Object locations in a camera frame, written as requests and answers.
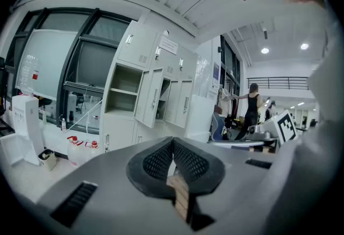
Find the wooden platform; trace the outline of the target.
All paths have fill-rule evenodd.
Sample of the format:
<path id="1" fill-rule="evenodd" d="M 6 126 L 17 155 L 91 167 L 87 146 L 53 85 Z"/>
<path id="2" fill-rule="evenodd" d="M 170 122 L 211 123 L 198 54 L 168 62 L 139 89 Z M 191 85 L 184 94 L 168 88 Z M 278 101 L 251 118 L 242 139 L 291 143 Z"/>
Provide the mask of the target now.
<path id="1" fill-rule="evenodd" d="M 253 146 L 248 149 L 250 152 L 260 152 L 264 154 L 274 154 L 276 152 L 276 147 L 273 146 Z M 171 175 L 167 178 L 167 185 L 174 188 L 176 193 L 176 201 L 174 207 L 183 219 L 187 219 L 187 212 L 189 206 L 189 187 L 186 184 L 180 171 L 175 166 L 174 162 L 171 164 L 174 170 Z"/>

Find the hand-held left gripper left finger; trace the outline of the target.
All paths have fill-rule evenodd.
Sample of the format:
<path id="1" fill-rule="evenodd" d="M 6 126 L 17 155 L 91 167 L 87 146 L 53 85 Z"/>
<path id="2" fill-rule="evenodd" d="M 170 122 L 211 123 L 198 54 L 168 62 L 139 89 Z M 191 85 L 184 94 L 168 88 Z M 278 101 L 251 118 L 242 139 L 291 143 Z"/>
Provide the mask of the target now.
<path id="1" fill-rule="evenodd" d="M 135 154 L 126 166 L 129 181 L 147 197 L 174 200 L 175 190 L 167 185 L 173 152 L 173 138 L 165 137 Z"/>

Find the dark framed window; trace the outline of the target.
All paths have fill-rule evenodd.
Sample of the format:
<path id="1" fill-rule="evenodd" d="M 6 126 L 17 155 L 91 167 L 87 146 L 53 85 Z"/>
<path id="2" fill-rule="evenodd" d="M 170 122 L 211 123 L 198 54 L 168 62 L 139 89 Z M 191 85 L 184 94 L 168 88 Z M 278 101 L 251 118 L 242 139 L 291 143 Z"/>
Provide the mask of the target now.
<path id="1" fill-rule="evenodd" d="M 57 100 L 37 96 L 39 117 L 46 111 L 49 123 L 98 134 L 101 103 L 110 66 L 131 18 L 86 8 L 44 8 L 29 11 L 11 40 L 6 55 L 0 58 L 0 97 L 8 102 L 22 92 L 15 88 L 19 63 L 25 45 L 34 29 L 61 30 L 77 33 L 62 67 Z M 69 112 L 74 122 L 69 122 Z"/>
<path id="2" fill-rule="evenodd" d="M 225 38 L 220 36 L 221 44 L 221 70 L 220 84 L 227 89 L 231 95 L 240 93 L 240 61 L 230 48 Z"/>

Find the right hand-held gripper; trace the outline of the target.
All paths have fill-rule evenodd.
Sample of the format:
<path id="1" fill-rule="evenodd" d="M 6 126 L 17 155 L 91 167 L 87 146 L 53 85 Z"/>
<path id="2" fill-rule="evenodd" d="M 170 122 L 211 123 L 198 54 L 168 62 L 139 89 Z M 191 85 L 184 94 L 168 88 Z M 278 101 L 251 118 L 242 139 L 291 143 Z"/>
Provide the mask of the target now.
<path id="1" fill-rule="evenodd" d="M 210 139 L 209 143 L 220 147 L 270 146 L 271 144 L 280 147 L 285 142 L 297 138 L 297 129 L 290 113 L 285 110 L 262 124 L 251 126 L 248 133 L 240 140 L 213 141 Z"/>

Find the black railing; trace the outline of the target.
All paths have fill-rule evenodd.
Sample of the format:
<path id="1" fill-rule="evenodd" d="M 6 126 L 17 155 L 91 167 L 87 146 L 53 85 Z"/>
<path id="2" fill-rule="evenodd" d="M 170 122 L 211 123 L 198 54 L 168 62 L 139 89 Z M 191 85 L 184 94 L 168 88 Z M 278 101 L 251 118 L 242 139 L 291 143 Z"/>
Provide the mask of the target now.
<path id="1" fill-rule="evenodd" d="M 261 89 L 309 90 L 307 79 L 299 76 L 249 77 L 247 86 L 255 83 Z"/>

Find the whiteboard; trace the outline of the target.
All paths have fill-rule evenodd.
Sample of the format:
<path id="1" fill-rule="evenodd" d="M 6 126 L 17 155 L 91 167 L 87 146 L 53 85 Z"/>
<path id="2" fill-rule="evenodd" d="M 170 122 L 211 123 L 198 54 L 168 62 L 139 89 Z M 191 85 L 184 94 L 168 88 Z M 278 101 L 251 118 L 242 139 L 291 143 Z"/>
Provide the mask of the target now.
<path id="1" fill-rule="evenodd" d="M 76 38 L 74 31 L 34 29 L 25 45 L 19 63 L 15 88 L 26 92 L 26 57 L 34 55 L 39 60 L 39 75 L 33 95 L 56 101 L 62 67 Z"/>

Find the clothes rack with coats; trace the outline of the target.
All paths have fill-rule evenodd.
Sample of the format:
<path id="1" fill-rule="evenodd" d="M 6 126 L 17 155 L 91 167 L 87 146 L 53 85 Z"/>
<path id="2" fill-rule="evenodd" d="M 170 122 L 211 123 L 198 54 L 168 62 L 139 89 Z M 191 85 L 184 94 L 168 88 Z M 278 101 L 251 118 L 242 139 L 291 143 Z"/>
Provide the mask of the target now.
<path id="1" fill-rule="evenodd" d="M 220 88 L 218 91 L 217 106 L 220 108 L 220 115 L 223 117 L 229 117 L 231 120 L 237 118 L 239 100 L 235 95 L 225 88 Z"/>

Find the grey metal locker cabinet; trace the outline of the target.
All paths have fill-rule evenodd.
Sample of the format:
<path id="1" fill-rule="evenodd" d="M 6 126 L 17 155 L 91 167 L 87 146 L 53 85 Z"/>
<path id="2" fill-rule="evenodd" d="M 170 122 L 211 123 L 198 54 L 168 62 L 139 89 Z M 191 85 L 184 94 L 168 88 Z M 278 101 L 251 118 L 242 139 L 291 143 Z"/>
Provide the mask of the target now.
<path id="1" fill-rule="evenodd" d="M 162 35 L 133 21 L 120 41 L 102 100 L 99 138 L 103 152 L 165 136 L 185 136 L 186 127 L 178 127 L 163 118 L 170 81 L 192 80 L 194 86 L 197 54 L 180 44 L 176 55 L 160 48 Z M 134 108 L 142 72 L 157 68 L 163 68 L 163 82 L 154 127 L 150 129 L 134 118 Z"/>

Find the clear water bottle red label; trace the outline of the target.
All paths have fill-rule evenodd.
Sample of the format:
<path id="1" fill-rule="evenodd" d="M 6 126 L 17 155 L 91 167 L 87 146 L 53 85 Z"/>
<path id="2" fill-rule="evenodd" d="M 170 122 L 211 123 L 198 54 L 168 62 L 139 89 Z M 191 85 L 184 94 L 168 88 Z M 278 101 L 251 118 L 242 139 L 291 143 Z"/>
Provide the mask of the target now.
<path id="1" fill-rule="evenodd" d="M 39 60 L 36 56 L 28 54 L 26 57 L 26 92 L 33 95 L 35 83 L 39 75 Z"/>

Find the person's torso in light shirt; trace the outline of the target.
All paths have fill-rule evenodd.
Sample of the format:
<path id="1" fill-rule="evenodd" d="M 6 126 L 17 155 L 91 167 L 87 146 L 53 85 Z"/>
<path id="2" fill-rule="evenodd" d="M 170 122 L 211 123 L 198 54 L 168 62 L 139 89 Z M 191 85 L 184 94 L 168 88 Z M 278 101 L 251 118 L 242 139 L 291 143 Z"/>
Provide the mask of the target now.
<path id="1" fill-rule="evenodd" d="M 264 235 L 344 235 L 344 26 L 324 7 L 324 57 L 309 77 L 321 120 L 293 152 Z"/>

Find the beige waste bin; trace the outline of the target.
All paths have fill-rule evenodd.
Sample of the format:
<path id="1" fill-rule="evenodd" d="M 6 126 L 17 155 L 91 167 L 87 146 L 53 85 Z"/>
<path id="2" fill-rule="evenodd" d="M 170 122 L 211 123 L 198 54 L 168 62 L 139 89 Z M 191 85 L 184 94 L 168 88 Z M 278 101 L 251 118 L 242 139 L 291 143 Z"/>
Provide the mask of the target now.
<path id="1" fill-rule="evenodd" d="M 57 165 L 57 159 L 55 153 L 51 149 L 44 149 L 39 155 L 38 158 L 44 167 L 51 172 L 53 168 Z"/>

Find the white water dispenser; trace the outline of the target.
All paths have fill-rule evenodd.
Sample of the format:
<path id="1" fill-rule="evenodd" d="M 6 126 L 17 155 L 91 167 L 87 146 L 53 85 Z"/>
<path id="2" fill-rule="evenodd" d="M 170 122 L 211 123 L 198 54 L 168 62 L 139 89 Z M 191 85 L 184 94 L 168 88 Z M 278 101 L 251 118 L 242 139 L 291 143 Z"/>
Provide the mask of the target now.
<path id="1" fill-rule="evenodd" d="M 33 165 L 39 166 L 38 155 L 44 151 L 39 125 L 39 100 L 34 96 L 18 95 L 12 98 L 12 117 L 21 156 Z"/>

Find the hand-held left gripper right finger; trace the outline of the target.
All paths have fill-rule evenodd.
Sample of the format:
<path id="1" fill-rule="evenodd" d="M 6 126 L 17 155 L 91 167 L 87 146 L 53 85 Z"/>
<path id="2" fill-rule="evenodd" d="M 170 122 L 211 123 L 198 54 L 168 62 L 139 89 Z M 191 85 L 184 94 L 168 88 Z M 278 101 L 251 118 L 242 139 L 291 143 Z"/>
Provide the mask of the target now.
<path id="1" fill-rule="evenodd" d="M 214 192 L 225 176 L 220 159 L 181 138 L 173 138 L 173 156 L 191 196 Z"/>

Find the blue chair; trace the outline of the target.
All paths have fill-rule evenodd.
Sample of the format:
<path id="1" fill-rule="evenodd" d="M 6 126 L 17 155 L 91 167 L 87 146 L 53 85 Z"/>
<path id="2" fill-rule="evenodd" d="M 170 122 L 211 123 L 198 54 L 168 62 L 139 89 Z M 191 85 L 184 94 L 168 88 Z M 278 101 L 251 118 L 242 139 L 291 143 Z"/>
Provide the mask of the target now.
<path id="1" fill-rule="evenodd" d="M 211 139 L 213 141 L 229 141 L 231 132 L 225 126 L 225 121 L 217 112 L 213 113 L 211 126 Z"/>

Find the blue and white poster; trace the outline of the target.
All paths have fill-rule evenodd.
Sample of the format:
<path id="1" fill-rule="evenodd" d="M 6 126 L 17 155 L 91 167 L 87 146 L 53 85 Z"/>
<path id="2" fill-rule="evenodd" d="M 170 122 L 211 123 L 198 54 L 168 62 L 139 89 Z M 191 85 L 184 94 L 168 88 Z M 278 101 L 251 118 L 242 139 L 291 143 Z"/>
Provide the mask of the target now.
<path id="1" fill-rule="evenodd" d="M 214 62 L 213 63 L 213 77 L 212 77 L 212 87 L 218 88 L 220 84 L 220 66 Z"/>

